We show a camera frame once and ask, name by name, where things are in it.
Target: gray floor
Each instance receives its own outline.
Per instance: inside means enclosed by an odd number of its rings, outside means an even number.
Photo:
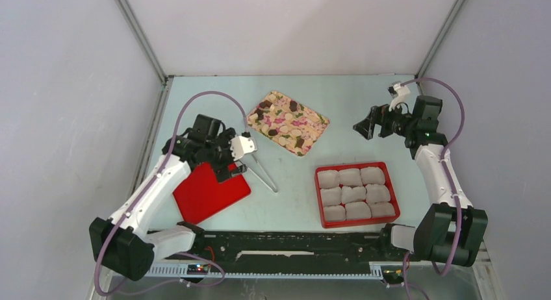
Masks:
[[[423,287],[432,300],[435,299],[481,299],[471,268],[454,268],[446,277],[439,277],[432,267],[415,266],[409,270],[410,282]],[[128,282],[125,291],[139,291],[164,279],[146,278]],[[412,291],[413,299],[423,296]],[[379,281],[324,281],[324,280],[268,280],[228,279],[211,288],[186,288],[182,284],[168,284],[146,294],[126,297],[114,295],[110,300],[148,299],[246,299],[246,300],[369,300],[407,299],[403,288],[387,290]]]

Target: gray wall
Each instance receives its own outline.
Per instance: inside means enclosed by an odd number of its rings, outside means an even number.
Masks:
[[[508,299],[548,299],[551,265],[551,0],[469,0],[428,75],[467,120],[452,148],[463,189],[486,209],[486,243]],[[442,129],[459,110],[444,99]]]
[[[0,0],[0,294],[82,299],[160,84],[113,0]]]

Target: light blue tabletop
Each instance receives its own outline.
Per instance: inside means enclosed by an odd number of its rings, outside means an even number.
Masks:
[[[402,212],[395,223],[417,226],[429,208],[428,194],[421,172],[404,146],[404,138],[392,135],[366,141],[352,130],[352,125],[364,119],[371,106],[390,103],[387,88],[393,82],[412,78],[410,75],[176,77],[149,170],[172,135],[181,107],[193,95],[205,90],[225,92],[237,99],[248,114],[268,92],[278,90],[327,116],[331,121],[329,127],[304,157],[295,156],[252,131],[259,146],[257,156],[274,178],[279,192],[271,192],[252,173],[245,173],[251,195],[200,223],[200,227],[228,231],[379,231],[382,225],[323,229],[314,187],[314,171],[319,166],[371,161],[385,162],[389,169]],[[418,90],[414,84],[409,88],[412,95],[408,103],[413,109]],[[239,133],[244,130],[240,112],[232,102],[217,95],[207,95],[190,105],[180,123],[179,133],[191,127],[197,114],[221,119]],[[244,162],[259,173],[252,158],[246,157]],[[171,197],[151,228],[171,228],[181,220]]]

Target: patterned cutting board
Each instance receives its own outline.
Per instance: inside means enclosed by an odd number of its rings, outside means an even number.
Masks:
[[[270,92],[247,117],[249,126],[287,151],[304,156],[329,120],[281,92]]]

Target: white dough piece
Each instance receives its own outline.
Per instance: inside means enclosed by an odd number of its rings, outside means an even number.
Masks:
[[[339,172],[337,170],[325,170],[318,172],[320,188],[336,188],[339,186]]]
[[[363,184],[385,185],[385,174],[379,167],[367,167],[360,169]]]
[[[362,186],[360,169],[350,168],[339,171],[340,183],[345,186]]]
[[[320,190],[323,206],[340,205],[340,187]]]
[[[367,184],[365,186],[366,197],[368,203],[378,203],[381,201],[391,201],[391,193],[384,185]]]
[[[348,203],[344,205],[344,207],[346,209],[347,220],[371,218],[371,210],[369,209],[369,206],[362,201]]]
[[[354,201],[365,200],[365,188],[363,186],[356,186],[351,188],[349,186],[342,187],[342,203],[352,203]]]
[[[391,203],[382,202],[369,204],[369,208],[371,208],[371,215],[373,218],[394,216],[396,214]]]
[[[324,215],[326,221],[344,221],[346,219],[346,211],[340,205],[324,207]]]

